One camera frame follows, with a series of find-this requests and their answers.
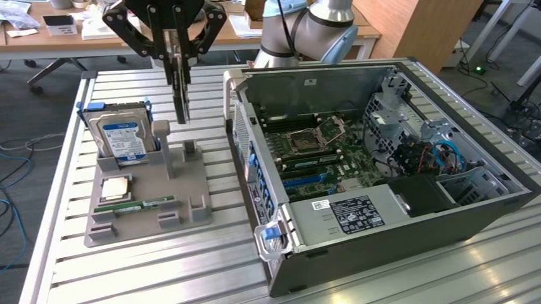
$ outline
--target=aluminum extrusion table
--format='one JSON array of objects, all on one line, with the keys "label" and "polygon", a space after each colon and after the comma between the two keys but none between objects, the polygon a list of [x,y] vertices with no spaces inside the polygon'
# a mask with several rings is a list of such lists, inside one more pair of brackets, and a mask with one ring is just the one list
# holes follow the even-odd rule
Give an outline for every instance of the aluminum extrusion table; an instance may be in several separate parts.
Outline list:
[{"label": "aluminum extrusion table", "polygon": [[[541,183],[538,162],[421,65],[405,63]],[[541,303],[538,199],[462,243],[269,298],[222,126],[222,74],[241,67],[193,69],[189,125],[172,122],[171,89],[162,72],[99,72],[82,80],[76,101],[148,97],[155,119],[171,121],[170,142],[198,140],[215,220],[159,236],[95,248],[83,245],[96,146],[74,108],[20,303]],[[441,118],[420,92],[413,92],[412,102],[429,118]]]}]

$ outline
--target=white table leg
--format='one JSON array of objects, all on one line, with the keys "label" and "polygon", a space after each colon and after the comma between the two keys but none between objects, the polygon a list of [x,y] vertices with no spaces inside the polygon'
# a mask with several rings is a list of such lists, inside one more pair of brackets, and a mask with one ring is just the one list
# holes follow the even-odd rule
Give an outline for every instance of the white table leg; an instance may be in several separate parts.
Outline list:
[{"label": "white table leg", "polygon": [[357,60],[369,59],[372,50],[374,49],[376,38],[363,39],[362,43],[358,45]]},{"label": "white table leg", "polygon": [[494,29],[496,23],[498,22],[505,11],[508,10],[510,3],[512,3],[512,0],[504,0],[502,3],[500,4],[498,10],[496,11],[494,15],[490,18],[489,23],[486,24],[485,28],[482,29],[480,37],[476,39],[476,42],[473,43],[470,49],[468,50],[468,53],[466,53],[468,61],[472,60],[473,55],[476,55],[477,50],[480,49],[482,43],[488,39],[490,31]]},{"label": "white table leg", "polygon": [[514,22],[512,28],[509,29],[509,32],[504,36],[504,39],[501,39],[501,42],[498,43],[498,46],[496,47],[494,51],[490,53],[489,60],[496,61],[498,59],[498,56],[501,52],[504,51],[505,47],[508,46],[510,40],[513,39],[514,35],[517,34],[518,30],[521,29],[524,22],[528,20],[530,14],[537,11],[533,7],[526,8],[524,14],[518,17],[517,21]]},{"label": "white table leg", "polygon": [[517,81],[517,84],[521,87],[528,87],[536,78],[536,76],[541,73],[541,56],[532,64],[530,68],[528,69],[526,73],[524,73],[521,79]]}]

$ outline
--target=power supply label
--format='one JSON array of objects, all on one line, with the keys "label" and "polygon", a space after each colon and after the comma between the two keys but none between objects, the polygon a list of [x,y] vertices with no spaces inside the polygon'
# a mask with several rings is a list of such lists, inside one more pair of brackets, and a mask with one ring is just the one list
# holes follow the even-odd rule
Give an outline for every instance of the power supply label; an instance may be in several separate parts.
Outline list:
[{"label": "power supply label", "polygon": [[144,157],[144,144],[138,137],[138,123],[127,122],[104,125],[103,132],[112,154],[118,159],[138,160]]},{"label": "power supply label", "polygon": [[330,208],[335,214],[342,231],[346,234],[386,224],[366,195],[331,203]]}]

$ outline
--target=chair wheel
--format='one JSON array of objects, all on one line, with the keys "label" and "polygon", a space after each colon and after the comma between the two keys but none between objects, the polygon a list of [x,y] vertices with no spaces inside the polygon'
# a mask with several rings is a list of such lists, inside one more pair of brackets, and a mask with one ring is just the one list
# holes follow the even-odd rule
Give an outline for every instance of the chair wheel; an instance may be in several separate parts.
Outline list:
[{"label": "chair wheel", "polygon": [[31,92],[36,95],[43,93],[43,88],[42,87],[35,87],[34,85],[31,85]]},{"label": "chair wheel", "polygon": [[34,60],[24,60],[24,65],[30,68],[35,68],[38,66]]}]

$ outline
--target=motherboard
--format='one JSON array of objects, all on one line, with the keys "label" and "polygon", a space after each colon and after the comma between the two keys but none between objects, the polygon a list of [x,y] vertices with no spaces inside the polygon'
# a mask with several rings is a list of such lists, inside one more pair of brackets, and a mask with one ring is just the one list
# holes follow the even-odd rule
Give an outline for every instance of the motherboard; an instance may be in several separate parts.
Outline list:
[{"label": "motherboard", "polygon": [[263,131],[290,202],[372,187],[384,178],[362,126],[345,114],[270,120]]}]

